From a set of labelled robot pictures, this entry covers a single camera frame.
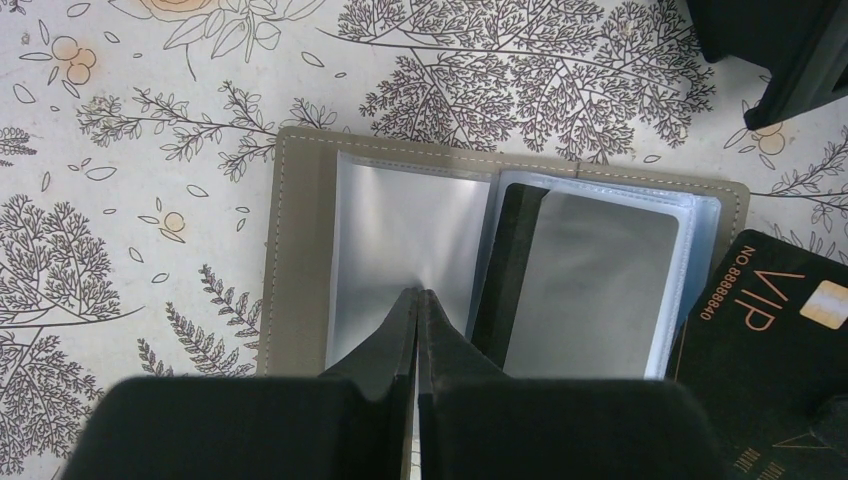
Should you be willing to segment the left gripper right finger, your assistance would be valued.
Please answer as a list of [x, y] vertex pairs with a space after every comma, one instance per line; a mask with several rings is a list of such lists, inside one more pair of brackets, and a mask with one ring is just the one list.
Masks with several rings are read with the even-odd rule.
[[519, 379], [417, 300], [425, 479], [723, 479], [707, 418], [680, 385]]

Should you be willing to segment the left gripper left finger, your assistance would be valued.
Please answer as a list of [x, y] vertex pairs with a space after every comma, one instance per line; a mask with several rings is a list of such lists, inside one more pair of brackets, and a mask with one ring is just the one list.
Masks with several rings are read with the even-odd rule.
[[405, 479], [419, 293], [310, 377], [125, 380], [96, 407], [66, 479]]

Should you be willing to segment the black card tray box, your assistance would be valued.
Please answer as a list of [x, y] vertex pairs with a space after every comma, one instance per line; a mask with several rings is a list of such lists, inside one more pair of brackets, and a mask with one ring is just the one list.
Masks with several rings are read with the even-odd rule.
[[770, 73], [759, 104], [744, 113], [758, 130], [847, 96], [844, 0], [688, 0], [709, 63], [735, 57]]

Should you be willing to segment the grey leather card holder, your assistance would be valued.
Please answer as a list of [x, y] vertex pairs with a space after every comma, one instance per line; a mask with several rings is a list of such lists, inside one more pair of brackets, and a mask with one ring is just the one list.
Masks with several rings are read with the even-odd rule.
[[323, 372], [374, 333], [407, 288], [433, 290], [471, 340], [503, 192], [513, 183], [594, 187], [691, 208], [662, 377], [680, 325], [744, 228], [745, 185], [302, 127], [277, 138], [260, 374]]

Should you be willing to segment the black credit card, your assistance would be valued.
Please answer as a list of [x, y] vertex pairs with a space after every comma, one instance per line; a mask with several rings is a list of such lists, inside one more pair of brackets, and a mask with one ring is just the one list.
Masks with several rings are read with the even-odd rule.
[[691, 214], [632, 193], [508, 185], [472, 344], [516, 378], [660, 377]]

